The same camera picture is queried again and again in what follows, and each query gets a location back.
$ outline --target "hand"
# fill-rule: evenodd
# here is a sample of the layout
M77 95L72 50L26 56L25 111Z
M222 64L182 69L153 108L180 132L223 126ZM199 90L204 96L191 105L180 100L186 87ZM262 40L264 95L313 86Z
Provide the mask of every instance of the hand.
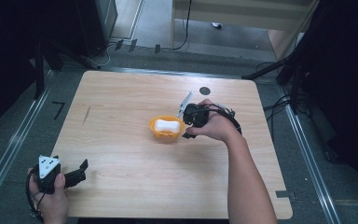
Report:
M203 100L199 103L199 105L211 105L212 102L208 99ZM211 109L217 109L217 107L211 105ZM209 112L209 120L201 128L190 127L186 129L187 133L194 135L206 135L212 139L220 140L225 143L230 141L232 137L241 136L241 134L237 131L234 124L226 119L225 117L219 115L216 112Z
M66 223L68 217L68 200L64 191L65 176L58 174L54 181L54 194L45 194L39 192L35 175L32 174L30 180L30 192L33 195L34 203L37 205L39 202L39 210L45 223Z

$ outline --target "white object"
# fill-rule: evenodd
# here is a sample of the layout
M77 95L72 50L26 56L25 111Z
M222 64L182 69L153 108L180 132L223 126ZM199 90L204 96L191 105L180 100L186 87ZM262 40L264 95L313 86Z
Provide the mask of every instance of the white object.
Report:
M222 23L219 22L212 22L212 26L216 29L220 29L223 27Z
M178 115L176 115L177 118L179 118L180 116L183 115L183 112L185 111L186 106L190 102L191 96L193 96L193 91L190 91L188 93L188 96L185 98L185 100L183 100L182 103L180 103L179 113L178 113Z
M60 159L39 156L39 177L45 178L58 164L60 164Z
M167 121L164 119L157 119L154 128L157 132L179 133L180 123L175 120Z

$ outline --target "small black dot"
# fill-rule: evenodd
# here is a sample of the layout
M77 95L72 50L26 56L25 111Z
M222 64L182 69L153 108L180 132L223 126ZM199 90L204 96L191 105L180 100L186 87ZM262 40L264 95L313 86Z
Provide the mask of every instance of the small black dot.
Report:
M208 87L201 87L201 88L200 88L200 93L201 93L202 95L209 95L209 94L211 93L211 90L209 90Z

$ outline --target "orange bowl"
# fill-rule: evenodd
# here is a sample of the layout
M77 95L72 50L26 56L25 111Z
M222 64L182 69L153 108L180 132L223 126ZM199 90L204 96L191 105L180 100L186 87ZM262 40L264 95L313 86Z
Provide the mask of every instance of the orange bowl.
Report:
M179 132L177 133L171 133L171 132L159 132L155 130L155 123L156 120L158 119L162 119L162 120L166 120L166 121L178 121L180 124L180 129ZM152 118L149 121L149 128L150 130L153 132L153 134L160 138L160 137L168 137L168 138L177 138L179 136L179 134L183 131L183 129L185 128L185 124L183 123L183 121L175 116L157 116Z

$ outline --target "white triangle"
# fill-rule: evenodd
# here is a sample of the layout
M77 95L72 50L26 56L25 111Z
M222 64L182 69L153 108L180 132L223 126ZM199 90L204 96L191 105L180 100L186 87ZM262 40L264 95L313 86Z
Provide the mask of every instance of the white triangle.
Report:
M39 156L39 177L45 178L58 164L60 164L60 159Z

